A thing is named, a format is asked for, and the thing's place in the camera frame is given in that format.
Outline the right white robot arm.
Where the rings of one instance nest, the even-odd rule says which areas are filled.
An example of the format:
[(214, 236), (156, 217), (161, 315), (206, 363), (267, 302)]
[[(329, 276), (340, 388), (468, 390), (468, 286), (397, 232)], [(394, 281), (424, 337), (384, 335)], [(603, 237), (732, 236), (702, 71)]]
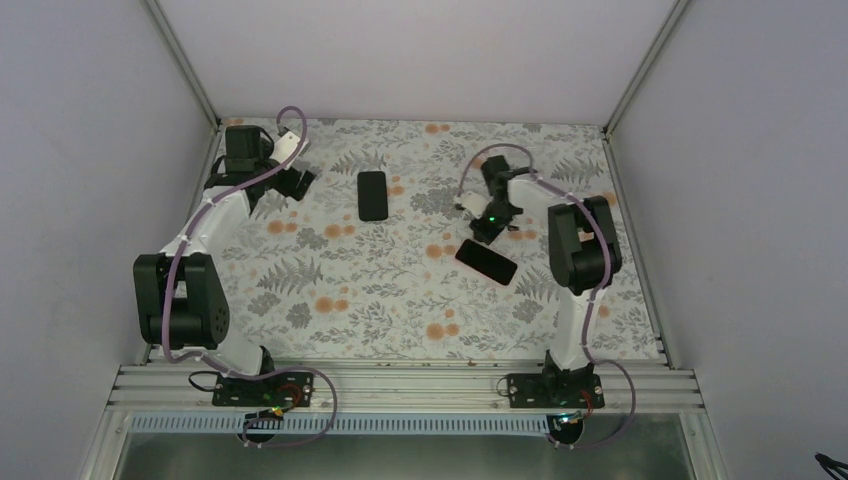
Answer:
[(595, 362), (588, 353), (591, 308), (622, 264), (609, 202), (603, 196), (580, 199), (531, 167), (511, 168), (503, 156), (485, 160), (481, 171), (490, 198), (462, 194), (459, 202), (473, 215), (475, 241), (490, 245), (519, 214), (547, 222), (549, 269), (561, 288), (561, 306), (541, 381), (550, 391), (584, 383)]

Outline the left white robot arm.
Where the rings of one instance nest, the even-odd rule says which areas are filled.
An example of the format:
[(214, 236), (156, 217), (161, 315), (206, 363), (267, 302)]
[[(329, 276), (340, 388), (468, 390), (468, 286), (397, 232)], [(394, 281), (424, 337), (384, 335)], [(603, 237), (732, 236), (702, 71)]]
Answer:
[(225, 376), (255, 378), (273, 370), (269, 352), (232, 326), (219, 269), (231, 237), (269, 191), (301, 200), (314, 173), (293, 167), (309, 141), (281, 127), (224, 131), (224, 153), (212, 164), (198, 207), (159, 252), (133, 264), (140, 333), (166, 359), (202, 361)]

